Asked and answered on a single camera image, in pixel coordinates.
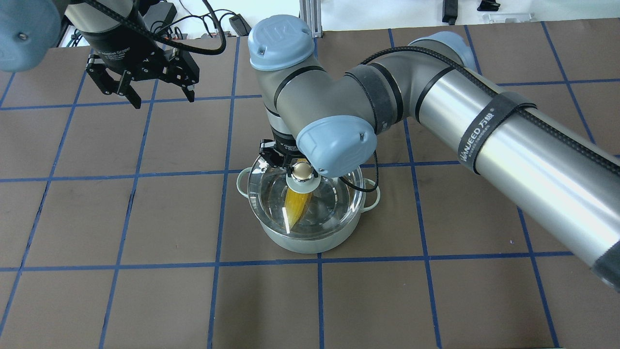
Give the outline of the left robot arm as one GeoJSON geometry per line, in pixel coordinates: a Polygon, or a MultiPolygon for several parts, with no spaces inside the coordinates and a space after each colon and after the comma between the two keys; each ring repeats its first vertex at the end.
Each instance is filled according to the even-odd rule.
{"type": "Polygon", "coordinates": [[[68,20],[92,46],[85,70],[101,93],[124,97],[139,109],[142,99],[132,82],[159,80],[195,100],[195,60],[188,51],[158,45],[137,0],[3,0],[0,12],[2,71],[36,67],[60,41],[68,20]]]}

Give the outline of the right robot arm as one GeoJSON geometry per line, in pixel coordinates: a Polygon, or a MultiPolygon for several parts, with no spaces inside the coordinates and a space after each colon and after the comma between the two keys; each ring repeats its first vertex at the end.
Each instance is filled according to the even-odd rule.
{"type": "Polygon", "coordinates": [[[338,80],[301,18],[261,20],[248,49],[276,142],[293,142],[268,159],[288,167],[301,156],[312,173],[342,177],[374,155],[379,133],[413,117],[619,289],[619,161],[477,74],[458,34],[384,49],[338,80]]]}

